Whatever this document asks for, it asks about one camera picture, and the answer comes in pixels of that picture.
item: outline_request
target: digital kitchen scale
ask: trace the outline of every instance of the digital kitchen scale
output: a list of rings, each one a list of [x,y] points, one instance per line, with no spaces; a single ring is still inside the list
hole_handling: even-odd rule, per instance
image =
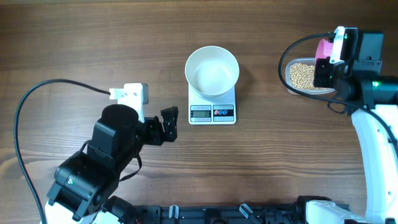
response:
[[[188,106],[188,120],[192,125],[234,124],[235,87],[217,98],[204,99],[188,85]]]

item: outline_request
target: wooden table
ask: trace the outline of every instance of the wooden table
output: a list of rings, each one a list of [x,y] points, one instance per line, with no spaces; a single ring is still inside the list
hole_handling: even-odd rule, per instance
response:
[[[21,96],[50,78],[98,88],[149,85],[146,116],[178,106],[178,139],[144,146],[139,175],[116,195],[133,205],[238,205],[324,195],[366,208],[358,138],[349,117],[287,93],[277,75],[282,52],[310,34],[355,26],[385,32],[383,74],[398,70],[395,1],[160,1],[0,6],[0,223],[38,223],[15,156],[14,113]],[[293,58],[313,57],[317,41]],[[206,45],[239,62],[238,122],[191,126],[184,65]],[[58,165],[91,138],[107,96],[66,84],[45,86],[25,103],[23,158],[46,203]],[[127,172],[137,168],[135,162]]]

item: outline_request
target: clear plastic container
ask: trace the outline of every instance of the clear plastic container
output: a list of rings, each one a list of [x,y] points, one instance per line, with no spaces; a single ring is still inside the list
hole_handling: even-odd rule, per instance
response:
[[[292,84],[292,81],[290,80],[290,66],[295,64],[295,63],[303,63],[303,64],[306,64],[306,65],[315,66],[315,58],[297,58],[297,59],[294,59],[294,60],[290,61],[286,65],[285,79],[286,79],[286,83],[289,86],[295,88],[296,90],[300,90],[300,91],[302,91],[304,93],[308,93],[308,94],[311,94],[311,95],[327,94],[327,93],[331,93],[331,92],[333,92],[335,90],[335,89],[332,89],[332,88],[327,88],[327,89],[324,89],[324,90],[301,90],[301,89],[298,89],[298,88],[294,87],[293,84]],[[297,93],[294,93],[294,92],[290,91],[289,89],[287,91],[289,93],[293,94],[293,95],[297,95]]]

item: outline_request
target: chickpeas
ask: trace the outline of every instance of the chickpeas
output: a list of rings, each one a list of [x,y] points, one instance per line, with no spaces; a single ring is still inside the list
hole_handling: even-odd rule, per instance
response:
[[[313,85],[315,66],[295,63],[290,66],[290,81],[299,90],[322,90]]]

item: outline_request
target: pink object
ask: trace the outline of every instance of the pink object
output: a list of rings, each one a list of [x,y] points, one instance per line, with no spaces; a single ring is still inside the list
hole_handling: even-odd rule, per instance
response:
[[[318,58],[330,57],[332,50],[333,43],[329,43],[329,41],[322,39],[318,44],[317,53],[315,54],[315,61],[317,61]]]

